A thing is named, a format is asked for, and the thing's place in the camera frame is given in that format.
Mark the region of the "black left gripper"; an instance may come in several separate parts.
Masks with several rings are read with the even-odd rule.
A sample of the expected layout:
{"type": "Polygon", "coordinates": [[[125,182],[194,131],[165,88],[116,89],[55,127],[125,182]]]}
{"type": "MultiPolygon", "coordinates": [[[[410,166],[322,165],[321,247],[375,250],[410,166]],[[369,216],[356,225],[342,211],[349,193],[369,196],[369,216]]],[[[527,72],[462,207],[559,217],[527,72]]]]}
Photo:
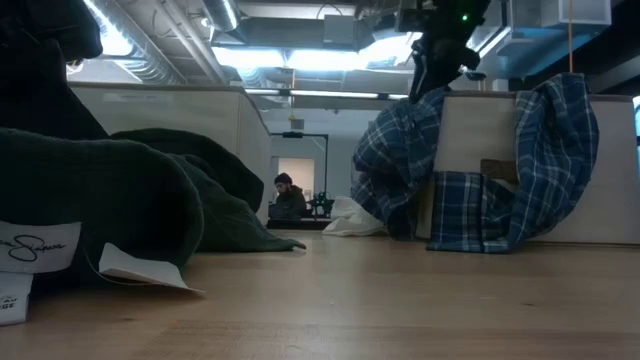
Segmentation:
{"type": "Polygon", "coordinates": [[[84,0],[0,0],[0,49],[56,42],[66,61],[103,52],[101,30],[84,0]]]}

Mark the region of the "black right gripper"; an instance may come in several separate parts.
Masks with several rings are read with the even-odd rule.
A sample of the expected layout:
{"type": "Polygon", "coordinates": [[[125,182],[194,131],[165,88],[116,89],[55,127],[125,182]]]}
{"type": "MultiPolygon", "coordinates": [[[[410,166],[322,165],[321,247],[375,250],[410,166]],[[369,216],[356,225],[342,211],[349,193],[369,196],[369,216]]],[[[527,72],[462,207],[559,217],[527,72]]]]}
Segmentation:
{"type": "Polygon", "coordinates": [[[484,15],[490,3],[491,0],[417,0],[422,36],[412,44],[412,103],[458,78],[462,67],[475,68],[475,52],[465,44],[486,21],[484,15]],[[457,42],[430,42],[440,39],[457,42]]]}

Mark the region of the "blue plaid shirt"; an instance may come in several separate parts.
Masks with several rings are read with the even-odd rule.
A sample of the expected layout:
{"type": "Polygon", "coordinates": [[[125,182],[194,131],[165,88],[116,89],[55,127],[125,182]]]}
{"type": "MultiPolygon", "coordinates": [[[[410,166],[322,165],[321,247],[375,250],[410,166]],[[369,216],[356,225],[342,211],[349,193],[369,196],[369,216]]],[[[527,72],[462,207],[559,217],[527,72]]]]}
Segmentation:
{"type": "Polygon", "coordinates": [[[416,196],[434,186],[430,250],[509,253],[576,207],[597,159],[599,128],[583,75],[563,73],[516,96],[515,159],[479,172],[437,171],[446,91],[383,110],[352,157],[351,196],[394,239],[417,235],[416,196]]]}

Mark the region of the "dark green garment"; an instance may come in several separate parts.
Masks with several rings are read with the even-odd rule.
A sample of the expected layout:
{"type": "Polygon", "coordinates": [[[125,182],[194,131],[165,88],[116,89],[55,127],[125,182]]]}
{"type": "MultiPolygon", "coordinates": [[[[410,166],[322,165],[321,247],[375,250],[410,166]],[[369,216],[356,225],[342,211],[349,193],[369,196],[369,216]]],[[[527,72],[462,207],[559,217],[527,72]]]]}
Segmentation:
{"type": "Polygon", "coordinates": [[[281,252],[296,240],[257,218],[262,182],[215,141],[170,129],[107,134],[57,59],[0,59],[0,221],[81,224],[48,283],[98,279],[106,243],[185,265],[197,252],[281,252]]]}

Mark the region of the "white linear light strip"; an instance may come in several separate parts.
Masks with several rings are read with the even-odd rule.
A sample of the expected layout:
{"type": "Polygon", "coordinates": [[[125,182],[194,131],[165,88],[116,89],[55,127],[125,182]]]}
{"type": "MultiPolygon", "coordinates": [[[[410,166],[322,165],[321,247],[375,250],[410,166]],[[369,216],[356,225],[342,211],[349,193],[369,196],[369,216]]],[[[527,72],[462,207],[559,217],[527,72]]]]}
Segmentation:
{"type": "Polygon", "coordinates": [[[404,95],[404,94],[300,90],[300,89],[247,88],[245,89],[245,92],[249,95],[258,95],[258,96],[327,97],[327,98],[339,98],[339,99],[371,99],[371,100],[401,100],[408,97],[408,95],[404,95]]]}

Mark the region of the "white box fixture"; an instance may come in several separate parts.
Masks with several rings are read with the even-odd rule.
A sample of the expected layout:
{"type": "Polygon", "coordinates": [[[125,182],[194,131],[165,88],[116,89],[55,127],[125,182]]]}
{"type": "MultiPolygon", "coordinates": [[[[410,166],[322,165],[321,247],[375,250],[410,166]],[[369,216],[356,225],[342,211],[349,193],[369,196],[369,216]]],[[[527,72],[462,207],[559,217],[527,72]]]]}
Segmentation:
{"type": "Polygon", "coordinates": [[[540,11],[542,27],[611,24],[611,0],[541,0],[540,11]]]}

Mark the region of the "small white cloth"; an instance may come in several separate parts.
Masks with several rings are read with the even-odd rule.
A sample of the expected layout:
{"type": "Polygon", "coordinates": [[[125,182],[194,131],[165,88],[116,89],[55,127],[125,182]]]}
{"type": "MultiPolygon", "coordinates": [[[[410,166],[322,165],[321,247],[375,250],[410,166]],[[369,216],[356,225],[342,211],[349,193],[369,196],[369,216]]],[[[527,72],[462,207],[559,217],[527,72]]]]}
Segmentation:
{"type": "Polygon", "coordinates": [[[349,197],[337,196],[330,213],[331,222],[323,235],[364,237],[386,233],[385,225],[349,197]]]}

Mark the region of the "person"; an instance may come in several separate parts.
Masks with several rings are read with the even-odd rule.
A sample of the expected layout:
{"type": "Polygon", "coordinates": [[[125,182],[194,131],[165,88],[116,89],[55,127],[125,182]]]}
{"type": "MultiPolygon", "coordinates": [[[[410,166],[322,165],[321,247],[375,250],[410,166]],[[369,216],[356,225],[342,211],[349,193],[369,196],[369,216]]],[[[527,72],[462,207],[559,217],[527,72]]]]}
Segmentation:
{"type": "Polygon", "coordinates": [[[299,220],[306,211],[306,200],[300,187],[293,184],[287,173],[274,179],[277,197],[269,206],[269,217],[273,220],[299,220]]]}

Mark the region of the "black work table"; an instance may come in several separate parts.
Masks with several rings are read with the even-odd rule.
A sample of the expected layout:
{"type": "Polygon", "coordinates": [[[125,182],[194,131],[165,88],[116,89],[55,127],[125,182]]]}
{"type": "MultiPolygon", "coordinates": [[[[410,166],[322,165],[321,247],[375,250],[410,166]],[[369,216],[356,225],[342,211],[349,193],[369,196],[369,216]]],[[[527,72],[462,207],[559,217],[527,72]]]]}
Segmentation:
{"type": "Polygon", "coordinates": [[[331,219],[326,218],[302,218],[296,220],[269,219],[267,228],[274,230],[324,230],[331,222],[331,219]]]}

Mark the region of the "white paper hang tag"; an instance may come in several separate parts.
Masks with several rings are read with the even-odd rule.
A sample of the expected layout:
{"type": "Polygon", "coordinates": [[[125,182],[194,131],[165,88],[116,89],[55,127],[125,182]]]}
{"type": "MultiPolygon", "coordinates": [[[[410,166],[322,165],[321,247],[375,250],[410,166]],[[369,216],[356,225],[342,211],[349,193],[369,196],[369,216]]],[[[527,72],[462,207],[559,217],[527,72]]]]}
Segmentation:
{"type": "Polygon", "coordinates": [[[99,273],[119,279],[137,281],[198,292],[183,280],[179,269],[166,261],[133,257],[111,243],[106,243],[98,263],[99,273]]]}

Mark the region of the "small white care label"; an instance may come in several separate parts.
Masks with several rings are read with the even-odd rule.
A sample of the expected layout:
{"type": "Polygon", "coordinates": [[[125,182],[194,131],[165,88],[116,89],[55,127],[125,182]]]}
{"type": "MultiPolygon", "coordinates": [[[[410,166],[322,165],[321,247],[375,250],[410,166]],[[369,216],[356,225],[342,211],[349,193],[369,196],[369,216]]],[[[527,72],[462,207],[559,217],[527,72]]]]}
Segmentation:
{"type": "Polygon", "coordinates": [[[0,326],[26,321],[32,281],[32,274],[0,272],[0,326]]]}

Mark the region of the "silver ribbed ventilation duct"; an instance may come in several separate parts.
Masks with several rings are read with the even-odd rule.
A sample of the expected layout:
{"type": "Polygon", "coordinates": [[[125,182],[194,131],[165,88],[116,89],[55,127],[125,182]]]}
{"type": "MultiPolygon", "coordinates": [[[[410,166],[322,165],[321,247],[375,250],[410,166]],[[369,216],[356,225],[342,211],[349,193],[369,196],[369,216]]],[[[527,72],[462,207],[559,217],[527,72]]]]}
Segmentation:
{"type": "Polygon", "coordinates": [[[186,78],[116,0],[83,0],[100,27],[103,53],[144,84],[183,85],[186,78]]]}

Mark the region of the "grey rectangular air duct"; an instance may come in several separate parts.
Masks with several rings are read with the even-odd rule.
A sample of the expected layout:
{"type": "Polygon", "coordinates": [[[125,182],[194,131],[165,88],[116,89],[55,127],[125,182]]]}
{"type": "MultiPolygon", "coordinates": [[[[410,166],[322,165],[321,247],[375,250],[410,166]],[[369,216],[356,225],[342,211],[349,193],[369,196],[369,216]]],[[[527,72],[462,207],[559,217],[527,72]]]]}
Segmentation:
{"type": "Polygon", "coordinates": [[[247,18],[237,30],[249,47],[360,51],[375,42],[373,31],[353,16],[322,19],[247,18]]]}

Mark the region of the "black metal station frame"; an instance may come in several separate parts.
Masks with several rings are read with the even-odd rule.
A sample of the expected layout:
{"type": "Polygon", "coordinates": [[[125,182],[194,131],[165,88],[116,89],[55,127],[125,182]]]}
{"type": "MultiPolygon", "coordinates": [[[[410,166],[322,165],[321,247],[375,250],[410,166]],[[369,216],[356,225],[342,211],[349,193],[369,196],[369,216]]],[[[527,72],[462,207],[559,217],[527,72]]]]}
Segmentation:
{"type": "Polygon", "coordinates": [[[323,218],[323,205],[328,199],[327,134],[286,131],[271,134],[271,175],[287,173],[300,187],[307,202],[307,212],[323,218]]]}

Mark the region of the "round silver duct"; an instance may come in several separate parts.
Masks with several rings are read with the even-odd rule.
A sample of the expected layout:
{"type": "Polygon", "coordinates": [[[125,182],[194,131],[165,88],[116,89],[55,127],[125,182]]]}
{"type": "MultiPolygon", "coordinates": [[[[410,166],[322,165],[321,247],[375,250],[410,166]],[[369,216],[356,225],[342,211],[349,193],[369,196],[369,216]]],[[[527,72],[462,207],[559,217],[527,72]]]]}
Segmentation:
{"type": "Polygon", "coordinates": [[[221,32],[235,30],[241,20],[241,11],[234,0],[202,0],[203,9],[212,26],[221,32]]]}

